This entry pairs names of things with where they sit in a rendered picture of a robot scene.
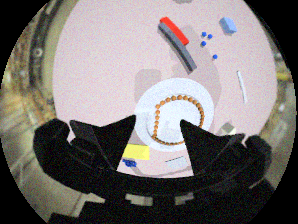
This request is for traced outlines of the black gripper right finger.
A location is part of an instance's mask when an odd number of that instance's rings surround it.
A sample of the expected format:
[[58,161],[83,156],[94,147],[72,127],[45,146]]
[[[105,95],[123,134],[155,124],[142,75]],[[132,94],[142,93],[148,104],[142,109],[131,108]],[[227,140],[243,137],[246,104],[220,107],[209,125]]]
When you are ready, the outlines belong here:
[[233,133],[229,136],[214,135],[185,119],[180,120],[180,127],[194,176],[206,173],[205,169],[209,167],[209,164],[214,163],[218,156],[221,156],[221,152],[225,151],[226,147],[230,144],[237,144],[238,141],[242,143],[243,137],[246,136],[243,133],[238,133],[238,135]]

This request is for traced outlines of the light blue block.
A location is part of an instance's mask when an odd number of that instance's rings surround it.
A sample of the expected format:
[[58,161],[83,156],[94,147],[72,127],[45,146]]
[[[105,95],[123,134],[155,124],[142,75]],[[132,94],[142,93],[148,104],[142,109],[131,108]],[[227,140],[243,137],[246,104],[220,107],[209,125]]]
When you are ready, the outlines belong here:
[[220,22],[222,24],[223,30],[225,30],[227,34],[229,34],[229,32],[230,34],[234,34],[234,32],[237,31],[237,28],[235,28],[234,26],[233,20],[231,20],[230,18],[225,18],[225,16],[223,16]]

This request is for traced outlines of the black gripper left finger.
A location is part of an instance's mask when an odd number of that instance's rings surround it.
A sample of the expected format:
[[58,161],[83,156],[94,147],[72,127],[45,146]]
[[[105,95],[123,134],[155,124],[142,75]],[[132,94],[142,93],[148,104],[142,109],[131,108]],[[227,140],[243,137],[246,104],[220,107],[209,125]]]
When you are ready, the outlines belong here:
[[96,144],[100,149],[101,155],[104,156],[109,169],[117,171],[120,167],[120,160],[126,149],[126,144],[132,137],[132,131],[136,124],[136,115],[126,117],[124,120],[114,121],[105,127],[98,125],[81,123],[81,121],[69,121],[73,135],[80,139],[88,140]]

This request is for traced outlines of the white round tray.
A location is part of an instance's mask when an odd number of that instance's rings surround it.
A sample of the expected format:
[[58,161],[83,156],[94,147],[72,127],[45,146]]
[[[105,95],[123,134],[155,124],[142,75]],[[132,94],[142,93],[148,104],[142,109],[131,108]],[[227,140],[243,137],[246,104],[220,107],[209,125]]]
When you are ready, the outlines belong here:
[[[148,144],[150,148],[158,149],[158,151],[176,152],[180,149],[185,149],[185,143],[170,145],[170,143],[178,143],[182,141],[182,133],[180,127],[180,120],[185,119],[190,121],[193,125],[200,125],[201,115],[200,111],[193,101],[188,100],[173,100],[173,96],[185,95],[192,97],[197,103],[201,104],[202,111],[204,111],[204,125],[202,128],[208,131],[210,124],[212,124],[214,116],[214,105],[212,96],[206,91],[202,84],[196,83],[194,80],[184,79],[184,77],[173,77],[173,79],[166,79],[161,83],[156,83],[154,87],[150,88],[148,92],[142,95],[140,101],[137,103],[136,109],[134,109],[134,115],[136,115],[136,129],[138,137],[140,137],[142,143]],[[170,97],[169,103],[166,103],[165,97]],[[156,108],[157,104],[161,104],[161,100],[165,101],[164,105],[161,105],[160,109]],[[158,136],[157,139],[161,140],[158,143],[156,139],[153,139],[156,129],[156,111],[161,111],[160,124],[158,124]],[[169,143],[169,145],[162,144],[162,140]]]

